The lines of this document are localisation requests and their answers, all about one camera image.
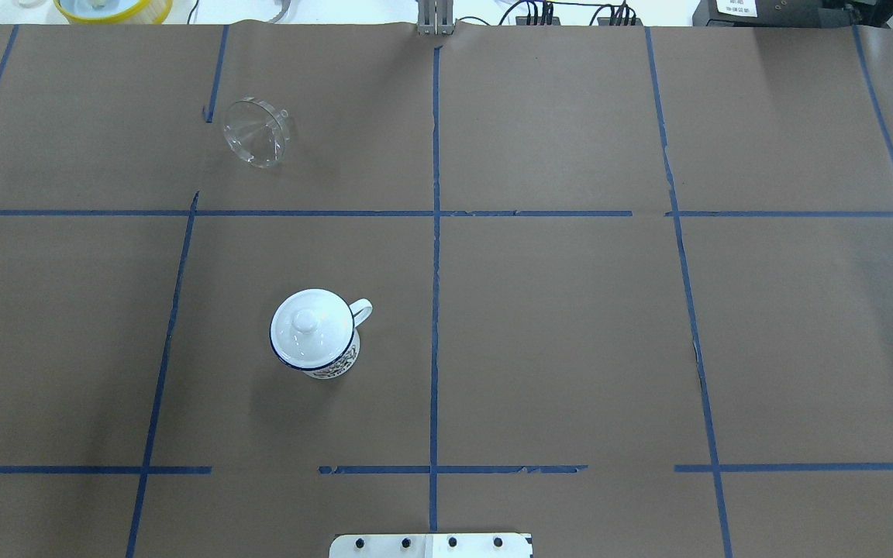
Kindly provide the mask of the white column base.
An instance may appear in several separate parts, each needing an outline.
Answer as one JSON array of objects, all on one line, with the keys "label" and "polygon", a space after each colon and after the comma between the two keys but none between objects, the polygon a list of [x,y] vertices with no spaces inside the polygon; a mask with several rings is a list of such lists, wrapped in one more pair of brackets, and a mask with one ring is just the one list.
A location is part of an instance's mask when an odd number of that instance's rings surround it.
[{"label": "white column base", "polygon": [[532,536],[517,532],[344,534],[329,557],[533,557]]}]

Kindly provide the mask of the black computer box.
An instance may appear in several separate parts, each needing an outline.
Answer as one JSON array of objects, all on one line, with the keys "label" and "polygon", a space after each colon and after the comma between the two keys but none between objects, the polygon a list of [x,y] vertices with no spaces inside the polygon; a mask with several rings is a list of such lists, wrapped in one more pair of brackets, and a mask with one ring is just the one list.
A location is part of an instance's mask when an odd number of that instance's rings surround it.
[{"label": "black computer box", "polygon": [[699,1],[694,27],[822,27],[822,1]]}]

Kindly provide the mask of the aluminium frame post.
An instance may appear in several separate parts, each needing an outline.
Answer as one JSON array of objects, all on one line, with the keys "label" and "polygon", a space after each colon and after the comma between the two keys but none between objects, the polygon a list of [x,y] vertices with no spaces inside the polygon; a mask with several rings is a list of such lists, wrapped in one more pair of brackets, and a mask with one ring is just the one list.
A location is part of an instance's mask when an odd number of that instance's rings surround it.
[{"label": "aluminium frame post", "polygon": [[420,36],[449,36],[456,29],[453,0],[418,0],[417,32]]}]

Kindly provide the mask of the clear glass funnel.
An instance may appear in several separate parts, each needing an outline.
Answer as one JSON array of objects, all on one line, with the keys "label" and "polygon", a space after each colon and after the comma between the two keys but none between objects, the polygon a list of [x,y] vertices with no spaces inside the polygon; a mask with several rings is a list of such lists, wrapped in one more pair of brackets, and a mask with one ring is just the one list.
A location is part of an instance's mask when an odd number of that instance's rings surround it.
[{"label": "clear glass funnel", "polygon": [[221,130],[227,145],[254,168],[275,168],[291,142],[291,114],[259,98],[241,98],[226,109]]}]

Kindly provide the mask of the white enamel cup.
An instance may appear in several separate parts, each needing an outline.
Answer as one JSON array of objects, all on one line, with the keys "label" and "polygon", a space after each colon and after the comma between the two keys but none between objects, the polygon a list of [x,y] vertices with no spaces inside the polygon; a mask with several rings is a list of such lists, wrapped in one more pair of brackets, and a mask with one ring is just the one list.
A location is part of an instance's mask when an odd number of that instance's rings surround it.
[{"label": "white enamel cup", "polygon": [[347,303],[332,291],[298,291],[276,308],[268,335],[278,360],[315,379],[334,379],[357,362],[357,329],[373,312],[368,299]]}]

